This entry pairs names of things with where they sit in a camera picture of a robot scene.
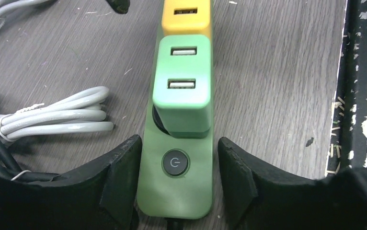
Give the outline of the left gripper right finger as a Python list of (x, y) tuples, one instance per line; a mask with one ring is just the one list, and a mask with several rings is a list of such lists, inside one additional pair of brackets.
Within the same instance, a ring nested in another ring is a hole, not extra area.
[(218, 161), (232, 230), (367, 230), (367, 168), (312, 180), (279, 169), (226, 137)]

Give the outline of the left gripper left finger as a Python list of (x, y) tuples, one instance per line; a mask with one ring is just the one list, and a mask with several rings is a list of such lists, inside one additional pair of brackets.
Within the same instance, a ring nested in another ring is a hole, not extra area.
[(0, 230), (137, 229), (141, 149), (141, 137), (133, 135), (48, 182), (0, 177)]

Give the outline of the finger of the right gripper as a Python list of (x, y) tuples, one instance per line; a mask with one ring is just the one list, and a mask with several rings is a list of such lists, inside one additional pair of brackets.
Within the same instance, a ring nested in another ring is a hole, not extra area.
[(130, 0), (106, 0), (114, 12), (127, 14), (130, 7)]

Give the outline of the yellow adapter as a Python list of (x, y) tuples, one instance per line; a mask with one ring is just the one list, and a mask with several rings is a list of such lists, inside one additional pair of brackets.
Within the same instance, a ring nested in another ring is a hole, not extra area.
[(161, 19), (163, 34), (204, 35), (212, 39), (210, 0), (165, 0)]

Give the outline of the green power strip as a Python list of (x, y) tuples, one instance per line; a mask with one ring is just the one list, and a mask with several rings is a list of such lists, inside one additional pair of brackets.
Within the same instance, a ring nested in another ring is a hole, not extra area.
[(165, 37), (161, 19), (162, 13), (157, 30), (153, 72), (150, 77), (137, 202), (141, 211), (149, 216), (200, 219), (210, 211), (213, 204), (213, 36), (210, 40), (212, 56), (211, 129), (204, 138), (175, 138), (163, 127), (152, 101), (159, 42)]

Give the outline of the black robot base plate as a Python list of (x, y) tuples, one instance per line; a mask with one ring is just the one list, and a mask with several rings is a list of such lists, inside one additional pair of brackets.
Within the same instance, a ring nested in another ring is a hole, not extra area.
[(346, 3), (325, 176), (367, 168), (367, 0)]

